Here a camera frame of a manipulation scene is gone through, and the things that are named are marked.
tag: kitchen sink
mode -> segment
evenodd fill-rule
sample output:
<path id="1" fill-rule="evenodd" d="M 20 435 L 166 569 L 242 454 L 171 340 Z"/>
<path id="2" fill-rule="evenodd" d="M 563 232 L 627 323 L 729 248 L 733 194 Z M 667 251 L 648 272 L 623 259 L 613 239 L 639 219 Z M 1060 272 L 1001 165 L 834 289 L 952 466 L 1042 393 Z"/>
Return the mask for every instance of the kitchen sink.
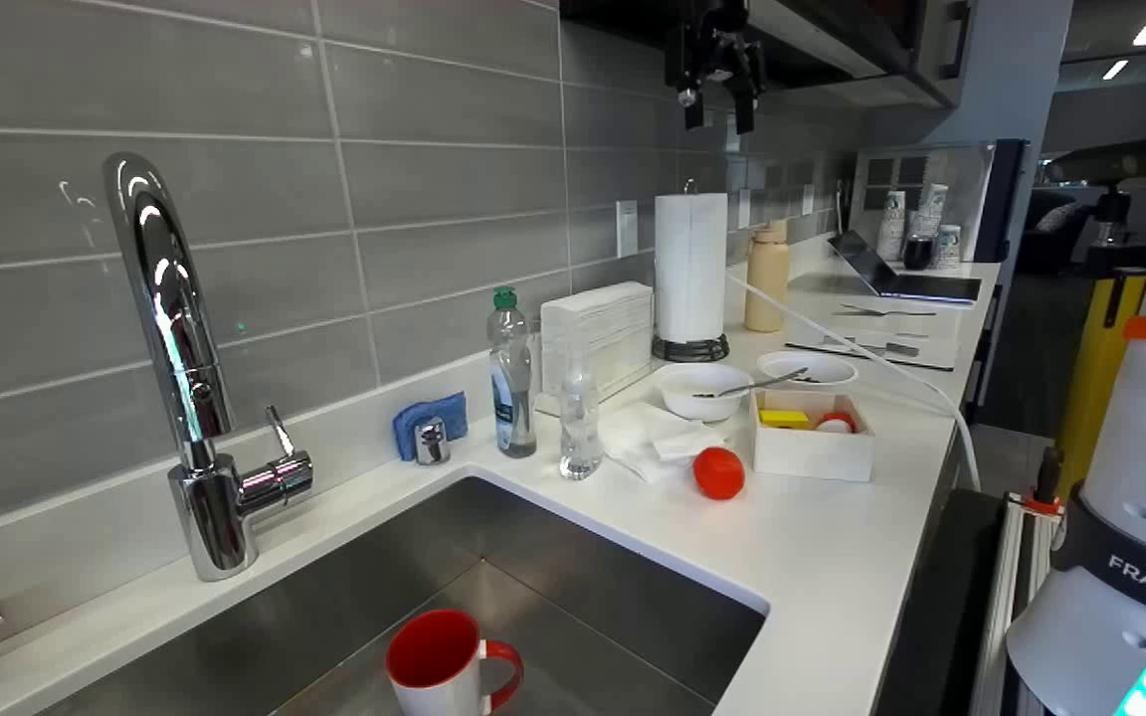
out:
<path id="1" fill-rule="evenodd" d="M 55 703 L 77 712 L 399 712 L 390 633 L 455 604 L 524 653 L 509 712 L 711 712 L 764 612 L 467 478 Z"/>

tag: mug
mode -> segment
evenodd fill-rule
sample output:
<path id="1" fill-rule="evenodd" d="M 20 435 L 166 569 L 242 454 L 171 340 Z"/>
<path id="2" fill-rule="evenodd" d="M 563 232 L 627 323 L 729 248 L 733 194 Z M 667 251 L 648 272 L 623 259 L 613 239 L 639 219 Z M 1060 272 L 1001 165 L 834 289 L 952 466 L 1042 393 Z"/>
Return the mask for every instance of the mug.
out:
<path id="1" fill-rule="evenodd" d="M 480 659 L 512 665 L 512 675 L 480 695 Z M 502 712 L 524 675 L 512 644 L 485 640 L 468 612 L 437 610 L 406 620 L 387 644 L 387 682 L 406 716 Z"/>

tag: gray tile backsplash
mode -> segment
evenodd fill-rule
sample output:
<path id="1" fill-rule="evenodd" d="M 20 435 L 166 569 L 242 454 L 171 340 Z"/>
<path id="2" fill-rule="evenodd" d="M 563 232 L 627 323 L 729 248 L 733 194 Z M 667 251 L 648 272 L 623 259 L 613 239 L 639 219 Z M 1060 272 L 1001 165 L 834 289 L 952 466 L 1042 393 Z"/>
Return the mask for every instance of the gray tile backsplash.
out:
<path id="1" fill-rule="evenodd" d="M 485 345 L 522 301 L 651 278 L 618 199 L 756 190 L 859 116 L 781 108 L 680 134 L 660 51 L 538 0 L 0 0 L 0 514 L 166 459 L 103 161 L 171 183 L 235 426 Z"/>

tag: countertop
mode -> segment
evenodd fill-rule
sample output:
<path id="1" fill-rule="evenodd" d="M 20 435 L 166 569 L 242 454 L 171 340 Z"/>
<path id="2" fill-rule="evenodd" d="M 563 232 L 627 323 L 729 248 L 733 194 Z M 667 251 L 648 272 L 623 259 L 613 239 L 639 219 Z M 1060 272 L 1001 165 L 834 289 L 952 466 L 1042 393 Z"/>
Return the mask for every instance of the countertop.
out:
<path id="1" fill-rule="evenodd" d="M 1000 267 L 967 272 L 984 278 L 984 297 L 964 309 L 960 369 L 923 374 L 953 404 L 967 385 Z M 753 368 L 758 350 L 777 345 L 781 340 L 772 333 L 733 333 L 733 362 Z M 687 480 L 644 480 L 618 462 L 605 462 L 587 480 L 559 480 L 554 470 L 556 426 L 548 418 L 538 422 L 541 451 L 524 462 L 502 459 L 488 446 L 488 422 L 472 422 L 472 435 L 455 446 L 444 470 L 365 466 L 261 522 L 260 560 L 232 580 L 201 585 L 189 560 L 176 557 L 5 640 L 0 712 L 37 712 L 63 699 L 406 507 L 479 474 L 766 612 L 764 633 L 716 710 L 720 716 L 859 716 L 878 689 L 898 602 L 947 466 L 952 418 L 930 405 L 923 385 L 870 362 L 859 362 L 859 381 L 847 393 L 876 429 L 876 480 L 784 480 L 753 474 L 749 491 L 729 507 L 695 496 Z M 632 397 L 648 397 L 648 385 L 613 397 L 605 413 Z M 334 451 L 326 435 L 341 438 L 346 429 L 318 429 L 310 451 Z"/>

